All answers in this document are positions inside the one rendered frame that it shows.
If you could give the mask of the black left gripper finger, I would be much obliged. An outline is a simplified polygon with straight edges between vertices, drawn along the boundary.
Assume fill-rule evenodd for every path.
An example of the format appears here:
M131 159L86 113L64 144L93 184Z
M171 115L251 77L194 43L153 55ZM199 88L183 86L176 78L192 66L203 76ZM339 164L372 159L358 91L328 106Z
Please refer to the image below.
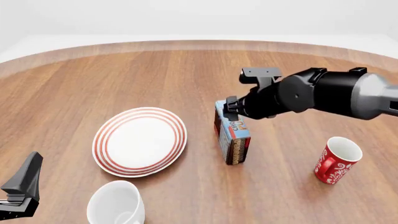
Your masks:
M19 170L1 186L7 193L7 201L24 201L25 198L40 200L39 177L43 157L31 152Z

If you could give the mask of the chocolate pudding box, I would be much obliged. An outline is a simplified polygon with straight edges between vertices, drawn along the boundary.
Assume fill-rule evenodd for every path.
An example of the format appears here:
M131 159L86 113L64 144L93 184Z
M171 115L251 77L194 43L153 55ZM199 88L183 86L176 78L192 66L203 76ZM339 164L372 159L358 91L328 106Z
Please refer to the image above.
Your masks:
M237 121L229 121L223 116L224 104L225 100L215 102L214 128L223 159L233 166L246 160L251 135L242 116L239 115Z

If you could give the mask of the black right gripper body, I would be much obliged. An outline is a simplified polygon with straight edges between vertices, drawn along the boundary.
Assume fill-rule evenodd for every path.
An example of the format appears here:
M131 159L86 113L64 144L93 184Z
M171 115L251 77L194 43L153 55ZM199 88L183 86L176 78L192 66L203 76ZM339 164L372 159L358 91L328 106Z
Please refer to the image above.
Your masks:
M238 118L238 116L249 117L249 104L247 97L237 98L237 96L229 96L224 104L225 118Z

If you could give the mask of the white plate with red rings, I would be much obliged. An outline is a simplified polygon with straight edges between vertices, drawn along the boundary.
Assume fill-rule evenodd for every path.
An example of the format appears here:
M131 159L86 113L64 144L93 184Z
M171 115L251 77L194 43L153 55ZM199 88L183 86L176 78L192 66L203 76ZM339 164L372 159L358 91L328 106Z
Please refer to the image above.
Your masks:
M162 108L134 108L115 115L97 131L92 155L97 165L118 177L145 177L165 169L187 143L183 121Z

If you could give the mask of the red mug with white pattern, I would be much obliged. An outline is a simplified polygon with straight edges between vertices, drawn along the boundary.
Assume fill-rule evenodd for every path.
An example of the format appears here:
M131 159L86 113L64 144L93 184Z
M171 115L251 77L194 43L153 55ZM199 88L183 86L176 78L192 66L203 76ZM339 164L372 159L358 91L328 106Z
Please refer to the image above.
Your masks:
M362 158L363 152L356 143L335 136L327 140L314 173L320 181L336 184Z

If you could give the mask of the small flat plate on stalk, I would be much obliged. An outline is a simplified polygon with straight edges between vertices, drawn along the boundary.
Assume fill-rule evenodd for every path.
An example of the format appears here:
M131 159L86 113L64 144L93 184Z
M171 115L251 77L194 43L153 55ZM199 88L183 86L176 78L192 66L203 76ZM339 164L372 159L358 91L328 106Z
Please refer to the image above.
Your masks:
M261 90L272 85L281 77L282 72L276 67L244 67L239 75L239 81L242 84L256 84L258 89Z

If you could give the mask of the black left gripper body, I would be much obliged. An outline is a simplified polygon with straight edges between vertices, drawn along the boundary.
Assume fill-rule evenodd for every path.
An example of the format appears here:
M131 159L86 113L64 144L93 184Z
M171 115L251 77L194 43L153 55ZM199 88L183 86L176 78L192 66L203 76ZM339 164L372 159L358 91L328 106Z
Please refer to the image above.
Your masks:
M40 194L7 194L0 200L0 220L33 217L39 206Z

